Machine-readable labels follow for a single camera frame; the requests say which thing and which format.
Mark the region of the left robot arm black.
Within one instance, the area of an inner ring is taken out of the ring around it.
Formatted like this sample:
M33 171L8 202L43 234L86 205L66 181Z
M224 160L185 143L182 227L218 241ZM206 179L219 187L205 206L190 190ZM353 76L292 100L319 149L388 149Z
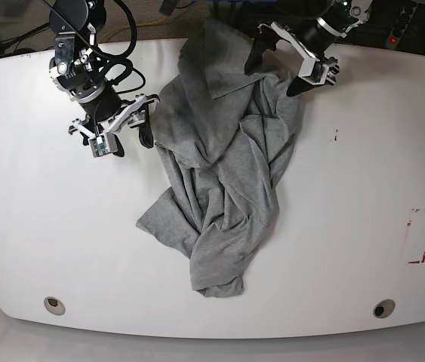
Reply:
M258 72L263 53L276 51L277 44L285 41L301 60L297 75L287 89L289 97L333 85L340 67L337 58L325 56L326 50L349 31L366 23L370 12L370 1L326 1L317 14L305 17L280 8L271 18L258 23L258 34L245 62L245 74Z

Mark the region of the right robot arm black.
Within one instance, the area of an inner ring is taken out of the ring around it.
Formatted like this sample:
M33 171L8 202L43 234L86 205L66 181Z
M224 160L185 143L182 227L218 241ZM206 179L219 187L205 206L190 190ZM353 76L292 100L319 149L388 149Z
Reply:
M106 22L102 1L56 1L48 6L50 28L55 34L49 75L56 87L84 110L84 118L72 120L68 132L80 134L95 158L124 157L118 137L124 126L138 130L143 147L154 146L149 107L159 101L159 96L142 94L136 87L136 97L126 100L125 91L116 90L126 78L140 74L129 58L137 44L137 25L128 6L122 1L116 4L131 31L128 47L120 54L99 48L97 35Z

